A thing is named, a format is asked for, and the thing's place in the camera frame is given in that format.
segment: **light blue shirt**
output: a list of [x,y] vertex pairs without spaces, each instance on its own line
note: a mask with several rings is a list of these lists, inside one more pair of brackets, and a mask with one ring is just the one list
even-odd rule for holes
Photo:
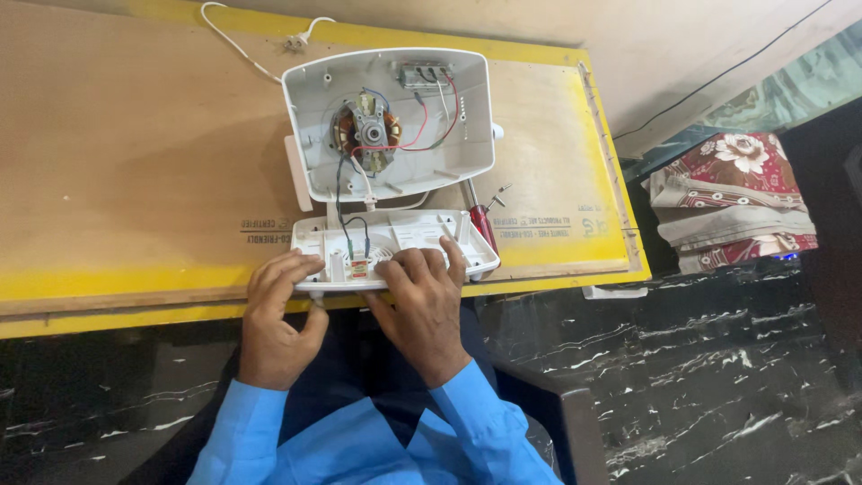
[[452,425],[426,409],[406,449],[370,398],[277,447],[287,391],[233,381],[189,483],[559,483],[474,361],[430,393]]

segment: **person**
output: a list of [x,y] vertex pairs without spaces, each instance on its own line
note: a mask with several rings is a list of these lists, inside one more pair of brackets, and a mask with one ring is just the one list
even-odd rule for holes
[[[324,268],[318,255],[293,249],[256,270],[248,283],[239,371],[188,483],[559,483],[525,438],[521,409],[497,398],[483,372],[488,369],[465,350],[464,258],[450,238],[443,236],[440,245],[448,268],[436,249],[405,249],[375,267],[394,307],[380,293],[362,293],[400,362],[406,361],[396,374],[409,371],[424,386],[418,392],[391,388],[389,399],[357,395],[349,377],[347,384],[331,382],[353,372],[330,365],[344,361],[338,347],[347,355],[357,345],[337,337],[331,339],[335,347],[325,343],[355,330],[355,322],[329,328],[329,315],[318,305],[310,307],[301,331],[283,321],[294,284]],[[328,368],[302,381],[303,371],[318,362]],[[387,362],[371,367],[372,375],[388,372]],[[418,420],[399,418],[417,402],[424,407],[412,411]]]

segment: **red screwdriver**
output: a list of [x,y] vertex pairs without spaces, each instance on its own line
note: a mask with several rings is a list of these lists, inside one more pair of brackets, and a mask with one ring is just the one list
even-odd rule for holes
[[476,189],[473,188],[473,180],[467,179],[467,185],[470,186],[470,195],[473,197],[473,207],[470,208],[470,220],[473,222],[473,225],[476,226],[476,229],[479,230],[479,234],[484,237],[484,240],[490,244],[491,248],[494,249],[494,252],[498,255],[500,254],[497,251],[497,242],[494,241],[494,231],[490,228],[490,222],[488,221],[488,208],[484,205],[481,205],[476,197]]

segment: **wooden table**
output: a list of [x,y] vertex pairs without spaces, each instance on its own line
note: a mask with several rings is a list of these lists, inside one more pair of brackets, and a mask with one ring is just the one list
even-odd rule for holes
[[[0,1],[0,337],[240,316],[251,271],[324,213],[299,211],[280,85],[205,27],[200,3],[130,5]],[[513,185],[490,213],[503,265],[465,296],[649,279],[584,50],[322,22],[294,54],[281,44],[308,19],[208,16],[272,72],[380,47],[488,58],[506,136],[475,185],[486,204]],[[449,186],[424,207],[468,201]]]

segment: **red wire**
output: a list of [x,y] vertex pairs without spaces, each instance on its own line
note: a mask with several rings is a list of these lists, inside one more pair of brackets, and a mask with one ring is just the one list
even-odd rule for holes
[[418,141],[419,141],[419,136],[422,134],[422,130],[423,130],[423,129],[425,129],[425,123],[427,123],[427,122],[428,122],[428,107],[427,107],[424,103],[422,103],[422,108],[425,110],[425,121],[423,121],[423,122],[422,122],[422,126],[420,126],[420,127],[419,127],[419,133],[417,133],[417,134],[416,134],[416,139],[415,139],[414,141],[412,141],[412,142],[410,142],[410,143],[408,143],[408,144],[406,144],[406,145],[397,145],[397,146],[393,146],[393,147],[356,147],[356,148],[354,148],[353,150],[351,150],[351,151],[350,151],[350,156],[353,156],[353,154],[356,152],[356,150],[359,150],[359,149],[362,149],[362,148],[374,148],[374,149],[376,149],[376,150],[386,150],[386,149],[389,149],[389,148],[404,148],[404,147],[409,147],[410,145],[412,145],[412,144],[414,144],[414,143],[418,142]]
[[[460,110],[459,110],[459,102],[458,102],[458,90],[455,88],[455,83],[452,81],[452,78],[450,78],[448,74],[445,74],[445,73],[444,73],[443,75],[444,75],[444,76],[446,76],[446,79],[448,79],[448,80],[449,80],[449,84],[452,86],[452,91],[454,91],[454,92],[455,92],[455,119],[452,121],[452,125],[449,127],[449,129],[447,129],[447,130],[446,130],[446,133],[443,135],[443,137],[441,138],[441,140],[445,140],[445,139],[446,139],[446,137],[447,137],[447,136],[449,136],[449,132],[450,132],[450,131],[452,131],[452,128],[455,128],[455,123],[457,123],[457,122],[458,122],[458,114],[460,113]],[[422,151],[430,150],[430,149],[431,149],[431,147],[426,147],[426,148],[408,148],[408,149],[405,149],[404,151],[405,151],[405,152],[422,152]]]

